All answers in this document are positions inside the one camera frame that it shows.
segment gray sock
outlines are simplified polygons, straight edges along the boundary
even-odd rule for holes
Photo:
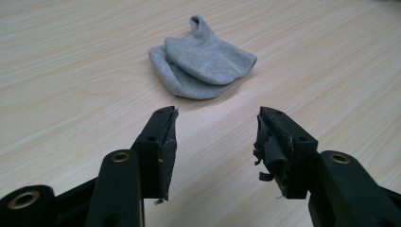
[[[190,36],[167,38],[165,45],[150,49],[150,60],[173,95],[217,97],[251,71],[256,56],[219,39],[200,16],[190,24]]]
[[[213,98],[234,85],[234,82],[226,85],[213,85],[191,77],[171,61],[166,53],[165,45],[151,48],[148,54],[163,84],[175,96],[195,99]]]
[[[228,84],[245,77],[256,56],[219,39],[200,16],[189,21],[192,34],[166,39],[167,55],[189,75],[211,84]]]

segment wooden table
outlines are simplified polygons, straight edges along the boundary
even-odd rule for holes
[[[201,15],[258,57],[209,100],[173,96],[148,50]],[[147,226],[311,226],[307,201],[258,181],[256,115],[268,106],[401,192],[399,1],[1,1],[0,197],[94,178],[151,114],[179,108],[170,201]]]

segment table surface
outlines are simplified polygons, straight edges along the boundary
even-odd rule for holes
[[[148,51],[190,34],[199,14],[257,56],[221,96],[173,96]],[[1,1],[0,197],[93,179],[151,114],[179,108],[170,201],[147,226],[311,226],[307,201],[258,181],[260,106],[281,110],[401,192],[399,1]]]

